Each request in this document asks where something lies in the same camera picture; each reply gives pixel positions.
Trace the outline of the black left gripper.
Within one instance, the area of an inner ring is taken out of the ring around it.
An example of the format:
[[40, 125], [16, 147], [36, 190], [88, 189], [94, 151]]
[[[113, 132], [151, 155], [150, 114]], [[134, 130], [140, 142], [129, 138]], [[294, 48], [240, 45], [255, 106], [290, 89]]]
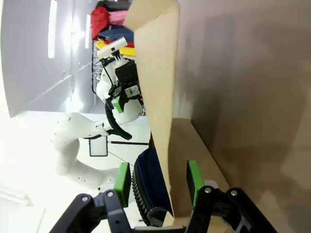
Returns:
[[[128, 63], [116, 68], [115, 73], [118, 79], [120, 95], [124, 98], [139, 99], [141, 97], [141, 90], [135, 61], [128, 60]], [[113, 101], [113, 106], [118, 113], [123, 113], [124, 111], [124, 103], [121, 96], [117, 96]]]

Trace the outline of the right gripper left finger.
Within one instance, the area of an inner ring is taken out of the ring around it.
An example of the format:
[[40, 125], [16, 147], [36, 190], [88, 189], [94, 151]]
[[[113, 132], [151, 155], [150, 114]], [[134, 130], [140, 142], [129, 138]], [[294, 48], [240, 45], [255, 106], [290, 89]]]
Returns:
[[92, 197], [89, 194], [77, 195], [51, 233], [90, 233], [102, 220], [107, 220], [111, 233], [131, 233], [124, 208], [128, 207], [131, 188], [129, 163], [121, 163], [114, 187]]

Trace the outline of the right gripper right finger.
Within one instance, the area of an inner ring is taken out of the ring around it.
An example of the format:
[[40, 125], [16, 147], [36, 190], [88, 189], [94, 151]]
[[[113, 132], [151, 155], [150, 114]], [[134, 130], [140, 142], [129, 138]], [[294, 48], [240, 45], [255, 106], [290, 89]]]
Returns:
[[206, 233], [212, 216], [221, 217], [234, 233], [276, 232], [242, 189], [223, 192], [205, 184], [195, 160], [187, 161], [187, 183], [193, 206], [187, 233]]

